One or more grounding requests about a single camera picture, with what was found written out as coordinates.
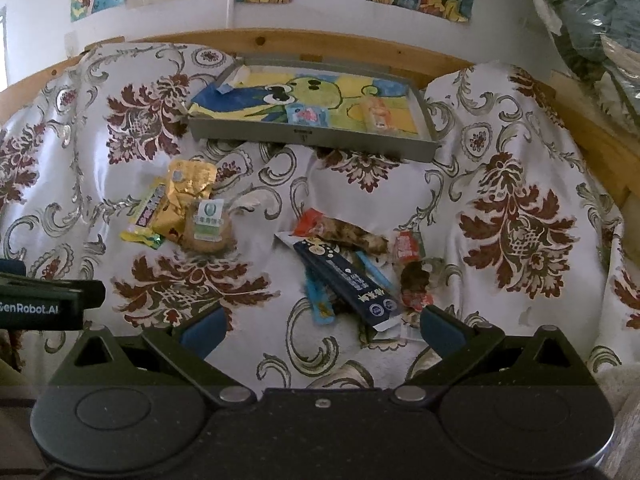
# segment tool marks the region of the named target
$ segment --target metal screw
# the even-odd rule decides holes
[[[420,386],[400,386],[396,388],[396,399],[402,400],[402,402],[420,402],[426,397],[427,392]]]
[[[244,386],[227,386],[220,392],[220,399],[225,402],[247,402],[251,398],[251,390]]]

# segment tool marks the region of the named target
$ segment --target dark blue snack bar wrapper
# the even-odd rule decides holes
[[[367,325],[383,332],[400,323],[396,300],[354,269],[333,245],[319,238],[278,237],[292,247],[314,274],[346,301]]]

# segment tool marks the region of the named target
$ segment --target bed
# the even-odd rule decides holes
[[[436,159],[195,142],[178,103],[248,53],[349,60],[411,78],[426,88]],[[106,42],[0,94],[4,257],[23,259],[37,278],[103,280],[107,301],[86,327],[117,335],[180,323],[221,300],[227,337],[207,361],[256,391],[384,388],[438,357],[349,315],[315,326],[302,266],[274,234],[309,207],[388,236],[420,229],[435,304],[513,335],[561,327],[627,413],[638,377],[612,370],[640,361],[640,291],[625,266],[620,208],[640,196],[640,150],[581,109],[563,77],[554,76],[556,91],[513,66],[472,67],[420,48],[300,30]],[[252,204],[234,215],[233,251],[207,258],[120,240],[177,156],[215,163],[217,193]],[[376,263],[390,275],[386,258]],[[77,337],[2,334],[0,351],[42,384]],[[622,476],[634,471],[623,467],[626,447],[616,449],[607,471],[633,478]]]

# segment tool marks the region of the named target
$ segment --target white wall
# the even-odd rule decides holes
[[[119,7],[71,23],[70,0],[0,0],[7,11],[8,78],[14,83],[65,59],[65,34],[80,49],[114,36],[225,27],[226,0],[181,0],[138,9]],[[373,36],[474,62],[500,59],[545,80],[562,63],[531,0],[476,0],[470,23],[451,23],[366,0],[295,0],[290,5],[237,4],[236,27],[307,28]]]

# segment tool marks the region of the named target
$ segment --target wooden headboard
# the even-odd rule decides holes
[[[118,41],[124,41],[124,38],[101,43]],[[169,34],[136,41],[202,44],[229,54],[281,54],[327,62],[350,60],[377,65],[391,74],[410,78],[418,88],[427,86],[437,77],[472,65],[463,59],[415,46],[313,30],[236,28]],[[47,82],[80,59],[81,55],[67,59],[0,92],[0,122],[8,120],[36,97]],[[575,80],[555,73],[549,82],[541,86],[571,131],[590,170],[618,206],[622,208],[630,195],[640,198],[640,142],[607,121],[591,105]]]

